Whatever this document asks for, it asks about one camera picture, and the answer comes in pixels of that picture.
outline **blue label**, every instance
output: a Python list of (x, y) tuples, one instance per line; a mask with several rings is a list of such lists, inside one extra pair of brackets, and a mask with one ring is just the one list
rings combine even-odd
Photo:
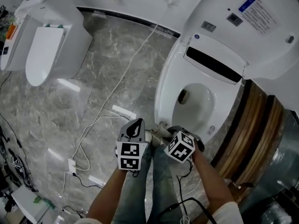
[(239, 8), (239, 11), (244, 12), (255, 0), (247, 0), (244, 4)]

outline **smart toilet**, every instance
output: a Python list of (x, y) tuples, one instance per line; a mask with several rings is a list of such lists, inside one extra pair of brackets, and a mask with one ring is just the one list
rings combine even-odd
[(32, 86), (78, 73), (92, 37), (70, 0), (23, 0), (15, 17), (17, 29), (5, 42), (2, 70), (25, 69)]
[(159, 78), (155, 122), (207, 143), (243, 79), (276, 79), (299, 60), (297, 0), (200, 0)]

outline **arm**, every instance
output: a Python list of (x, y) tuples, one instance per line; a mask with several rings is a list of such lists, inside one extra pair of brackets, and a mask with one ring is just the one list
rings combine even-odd
[(200, 152), (196, 141), (195, 152), (192, 154), (192, 159), (204, 185), (212, 213), (216, 212), (222, 205), (228, 202), (234, 202), (233, 196), (223, 178)]
[(93, 201), (87, 218), (93, 218), (103, 224), (110, 224), (115, 214), (123, 183), (125, 182), (127, 171), (119, 170), (113, 172), (107, 184)]

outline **leg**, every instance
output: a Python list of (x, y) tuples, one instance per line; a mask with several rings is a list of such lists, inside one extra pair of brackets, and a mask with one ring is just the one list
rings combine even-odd
[[(171, 171), (168, 165), (167, 155), (164, 152), (165, 146), (152, 147), (154, 160), (154, 189), (153, 208), (148, 220), (148, 224), (158, 223), (157, 215), (172, 204), (178, 203), (173, 187)], [(182, 211), (178, 207), (171, 212), (165, 213), (160, 221), (163, 224), (179, 224), (182, 218)]]
[(128, 172), (121, 191), (120, 202), (114, 215), (113, 224), (145, 224), (146, 177), (150, 168), (151, 147), (148, 147), (145, 160), (137, 177)]

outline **warning label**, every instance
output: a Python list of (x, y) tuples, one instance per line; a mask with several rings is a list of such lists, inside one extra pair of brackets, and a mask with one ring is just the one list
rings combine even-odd
[(277, 17), (261, 0), (247, 0), (237, 12), (260, 35), (267, 35), (280, 26)]

